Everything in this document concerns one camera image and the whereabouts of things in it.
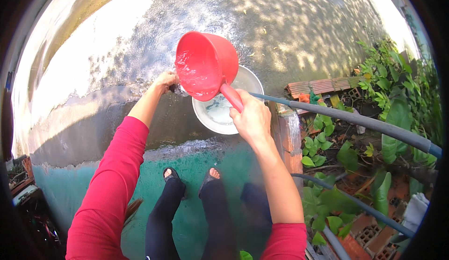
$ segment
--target red plastic scoop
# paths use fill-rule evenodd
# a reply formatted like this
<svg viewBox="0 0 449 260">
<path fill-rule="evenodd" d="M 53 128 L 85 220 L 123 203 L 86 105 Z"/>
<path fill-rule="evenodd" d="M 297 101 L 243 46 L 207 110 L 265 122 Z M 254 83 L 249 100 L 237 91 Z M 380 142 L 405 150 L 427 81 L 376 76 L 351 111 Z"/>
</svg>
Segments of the red plastic scoop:
<svg viewBox="0 0 449 260">
<path fill-rule="evenodd" d="M 193 98 L 209 101 L 221 92 L 239 113 L 243 111 L 239 94 L 229 86 L 239 70 L 239 58 L 227 39 L 187 32 L 179 40 L 175 65 L 180 84 Z"/>
</svg>

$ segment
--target scoop handle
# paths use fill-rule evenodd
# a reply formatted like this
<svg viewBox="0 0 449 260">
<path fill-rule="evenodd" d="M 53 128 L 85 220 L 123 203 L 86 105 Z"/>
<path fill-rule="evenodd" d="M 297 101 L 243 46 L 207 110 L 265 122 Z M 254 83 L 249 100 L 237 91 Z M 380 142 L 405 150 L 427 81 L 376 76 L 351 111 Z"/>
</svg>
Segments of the scoop handle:
<svg viewBox="0 0 449 260">
<path fill-rule="evenodd" d="M 227 83 L 223 83 L 220 87 L 220 92 L 226 97 L 231 105 L 241 113 L 243 111 L 243 102 L 240 95 Z"/>
</svg>

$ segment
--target fallen leaf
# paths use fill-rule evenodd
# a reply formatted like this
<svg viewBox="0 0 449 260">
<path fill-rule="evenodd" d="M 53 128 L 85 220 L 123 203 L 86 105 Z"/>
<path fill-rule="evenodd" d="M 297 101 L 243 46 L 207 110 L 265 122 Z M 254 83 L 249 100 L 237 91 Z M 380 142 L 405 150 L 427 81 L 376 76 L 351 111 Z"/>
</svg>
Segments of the fallen leaf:
<svg viewBox="0 0 449 260">
<path fill-rule="evenodd" d="M 338 141 L 343 141 L 343 139 L 345 139 L 345 137 L 346 137 L 346 134 L 341 134 L 338 138 L 337 138 L 337 140 Z"/>
</svg>

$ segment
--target red sleeve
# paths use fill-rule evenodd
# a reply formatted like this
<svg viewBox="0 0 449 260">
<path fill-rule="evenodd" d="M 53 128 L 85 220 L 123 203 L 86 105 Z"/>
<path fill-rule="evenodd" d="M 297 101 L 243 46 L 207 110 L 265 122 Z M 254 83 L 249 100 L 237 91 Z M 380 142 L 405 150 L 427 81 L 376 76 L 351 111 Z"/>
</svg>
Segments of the red sleeve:
<svg viewBox="0 0 449 260">
<path fill-rule="evenodd" d="M 125 259 L 120 238 L 143 163 L 148 127 L 125 117 L 73 218 L 66 259 Z"/>
<path fill-rule="evenodd" d="M 305 260 L 307 246 L 304 223 L 273 224 L 261 260 Z"/>
</svg>

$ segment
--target gray hose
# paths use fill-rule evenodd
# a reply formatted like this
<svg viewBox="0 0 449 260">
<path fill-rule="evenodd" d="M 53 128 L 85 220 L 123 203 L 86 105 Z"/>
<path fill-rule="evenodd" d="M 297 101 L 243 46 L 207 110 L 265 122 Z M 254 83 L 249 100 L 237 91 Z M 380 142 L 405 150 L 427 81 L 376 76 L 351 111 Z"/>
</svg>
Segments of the gray hose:
<svg viewBox="0 0 449 260">
<path fill-rule="evenodd" d="M 371 130 L 381 132 L 385 135 L 391 136 L 393 138 L 396 138 L 397 140 L 400 140 L 404 143 L 407 143 L 410 146 L 413 146 L 425 153 L 429 153 L 440 159 L 443 155 L 442 149 L 433 144 L 429 139 L 426 139 L 418 134 L 415 134 L 411 131 L 405 130 L 403 128 L 394 126 L 390 123 L 382 122 L 374 118 L 365 117 L 359 114 L 354 114 L 346 111 L 341 111 L 338 109 L 333 109 L 329 107 L 323 107 L 319 105 L 313 105 L 298 101 L 289 101 L 282 98 L 276 98 L 268 95 L 262 95 L 257 93 L 250 93 L 254 97 L 262 98 L 270 101 L 274 101 L 277 103 L 281 103 L 284 105 L 288 105 L 290 107 L 322 114 L 325 116 L 333 117 L 333 118 L 339 118 L 341 120 L 344 120 L 346 122 L 352 122 L 356 125 L 369 128 Z"/>
<path fill-rule="evenodd" d="M 300 177 L 300 178 L 304 178 L 304 179 L 308 179 L 310 181 L 312 181 L 313 183 L 316 183 L 326 189 L 333 189 L 333 187 L 329 184 L 327 184 L 326 182 L 323 182 L 322 180 L 306 175 L 306 174 L 300 174 L 300 173 L 292 173 L 291 176 L 294 177 Z M 395 229 L 396 231 L 406 235 L 409 238 L 412 238 L 414 233 L 407 229 L 406 227 L 402 226 L 399 223 L 396 223 L 395 220 L 390 219 L 388 217 L 386 217 L 384 214 L 380 213 L 379 211 L 375 210 L 373 207 L 370 207 L 369 205 L 365 204 L 364 202 L 362 202 L 361 200 L 348 195 L 345 192 L 342 192 L 345 196 L 347 196 L 348 198 L 351 199 L 351 201 L 355 202 L 359 207 L 361 207 L 364 211 L 368 212 L 369 214 L 371 214 L 372 216 L 374 216 L 377 220 L 382 221 L 383 223 L 387 224 L 388 226 L 392 227 L 393 229 Z"/>
<path fill-rule="evenodd" d="M 329 241 L 330 245 L 334 248 L 335 253 L 337 253 L 337 256 L 340 258 L 340 260 L 351 260 L 351 257 L 349 257 L 343 245 L 340 243 L 340 241 L 338 241 L 337 237 L 327 225 L 325 225 L 323 233 Z"/>
</svg>

